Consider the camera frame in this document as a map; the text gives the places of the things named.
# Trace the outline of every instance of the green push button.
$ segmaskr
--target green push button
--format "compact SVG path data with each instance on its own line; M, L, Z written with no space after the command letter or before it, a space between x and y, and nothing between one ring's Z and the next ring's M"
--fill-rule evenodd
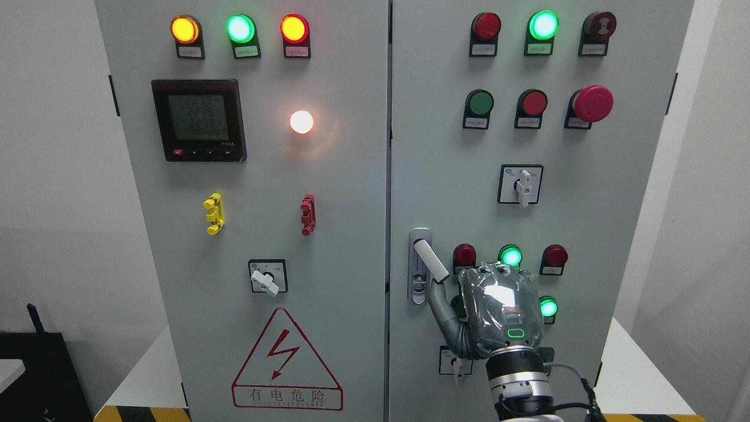
M483 89L472 91L469 96L469 111L477 116L489 113L495 105L495 100L492 98L492 94Z
M508 337L512 339L522 339L526 336L526 332L520 328L511 328L508 330Z

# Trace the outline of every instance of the black object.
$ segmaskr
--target black object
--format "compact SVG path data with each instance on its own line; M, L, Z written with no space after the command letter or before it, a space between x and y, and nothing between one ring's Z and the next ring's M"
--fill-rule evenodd
M512 375L519 372L538 372L545 374L545 363L533 350L507 351L496 354L487 359L487 379L490 383L504 375ZM554 414L554 402L551 396L532 395L525 397L503 398L493 397L496 400L495 411L500 420L518 417L522 414Z
M48 333L26 305L36 333L0 333L0 359L20 359L25 372L0 393L0 419L13 422L91 422L89 404L61 333Z
M153 80L167 161L244 161L245 129L236 79Z

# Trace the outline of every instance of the red button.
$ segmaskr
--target red button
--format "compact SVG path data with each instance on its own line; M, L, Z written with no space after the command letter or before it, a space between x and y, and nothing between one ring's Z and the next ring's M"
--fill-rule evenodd
M472 23L472 32L482 41L490 41L500 33L500 17L496 14L485 12L478 14Z
M547 108L547 96L538 89L529 89L521 97L521 109L529 116L538 116Z
M605 42L614 34L617 18L611 12L594 12L583 22L583 30L592 41Z
M476 250L469 243L462 243L453 249L453 265L469 267L476 263Z
M568 262L568 252L560 245L549 245L541 258L547 267L562 267Z
M609 89L601 85L591 85L575 96L573 111L584 122L594 123L607 117L613 105L614 97Z

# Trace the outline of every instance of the green indicator light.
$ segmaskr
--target green indicator light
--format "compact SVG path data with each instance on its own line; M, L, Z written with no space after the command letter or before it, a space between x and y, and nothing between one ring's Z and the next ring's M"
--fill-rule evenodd
M472 95L469 100L469 108L472 113L478 116L489 113L492 110L492 106L494 106L494 101L492 100L492 95L487 91L479 91Z
M516 245L505 245L497 254L497 259L505 265L516 267L524 259L521 249Z
M529 21L529 32L537 40L544 41L555 36L559 23L553 11L537 12Z
M539 298L541 307L541 316L545 318L554 317L557 313L557 301L552 296L543 296Z
M243 14L232 15L226 20L226 33L232 41L244 44L255 36L255 24Z
M512 339L522 339L526 336L526 332L520 328L511 328L508 330L508 337Z

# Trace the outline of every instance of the white indicator light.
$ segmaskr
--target white indicator light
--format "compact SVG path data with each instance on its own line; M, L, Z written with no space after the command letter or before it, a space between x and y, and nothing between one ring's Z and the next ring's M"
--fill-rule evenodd
M289 118L289 125L298 134L306 134L313 128L313 115L307 110L296 111Z

